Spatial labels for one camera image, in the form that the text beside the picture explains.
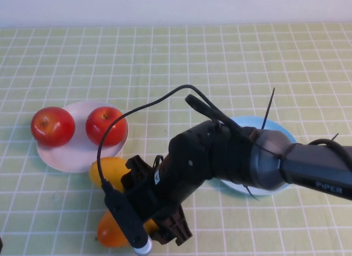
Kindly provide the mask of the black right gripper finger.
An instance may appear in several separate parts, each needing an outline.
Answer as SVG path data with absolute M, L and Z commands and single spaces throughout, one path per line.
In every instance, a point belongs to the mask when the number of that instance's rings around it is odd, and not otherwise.
M 193 236 L 182 206 L 178 206 L 169 215 L 156 216 L 152 219 L 158 226 L 158 230 L 153 231 L 150 237 L 161 245 L 175 240 L 176 245 L 181 246 Z

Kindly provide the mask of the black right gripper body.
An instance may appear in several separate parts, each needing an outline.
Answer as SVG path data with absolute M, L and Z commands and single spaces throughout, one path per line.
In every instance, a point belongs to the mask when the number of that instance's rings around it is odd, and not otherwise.
M 141 220 L 163 218 L 204 183 L 203 167 L 185 157 L 167 155 L 157 167 L 139 155 L 126 162 L 130 170 L 123 176 L 127 200 Z

